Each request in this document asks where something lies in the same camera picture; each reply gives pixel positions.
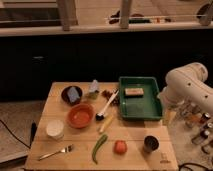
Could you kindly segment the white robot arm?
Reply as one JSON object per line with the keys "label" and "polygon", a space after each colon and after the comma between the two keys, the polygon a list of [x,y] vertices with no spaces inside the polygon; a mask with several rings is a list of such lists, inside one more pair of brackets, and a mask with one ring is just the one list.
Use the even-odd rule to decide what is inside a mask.
{"label": "white robot arm", "polygon": [[213,113],[213,88],[205,84],[208,70],[198,62],[172,69],[166,74],[167,86],[158,94],[164,108],[176,108],[185,100]]}

